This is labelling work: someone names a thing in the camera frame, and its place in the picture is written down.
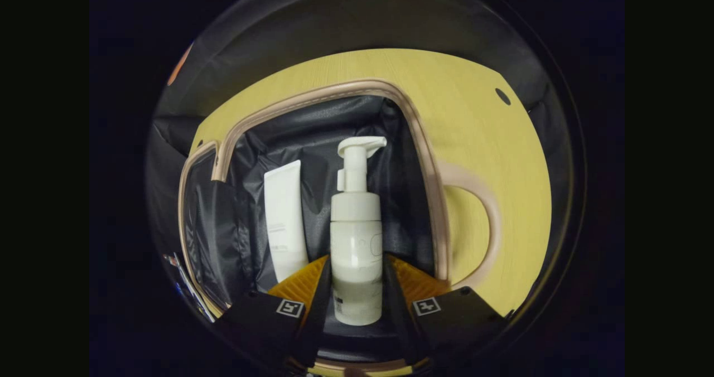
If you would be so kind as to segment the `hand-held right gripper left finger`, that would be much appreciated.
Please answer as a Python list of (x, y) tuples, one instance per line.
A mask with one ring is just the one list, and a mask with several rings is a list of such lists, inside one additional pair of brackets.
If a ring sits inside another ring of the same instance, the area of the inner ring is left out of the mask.
[(245, 291), (214, 329), (263, 370), (307, 370), (318, 356), (331, 281), (331, 258), (324, 255), (267, 293)]

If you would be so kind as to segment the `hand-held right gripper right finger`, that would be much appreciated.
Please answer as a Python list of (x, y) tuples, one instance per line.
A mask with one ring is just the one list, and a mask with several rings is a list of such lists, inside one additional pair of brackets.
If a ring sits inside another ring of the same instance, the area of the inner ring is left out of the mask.
[(451, 288), (386, 255), (383, 291), (401, 354), (413, 368), (455, 368), (479, 357), (508, 322), (469, 286)]

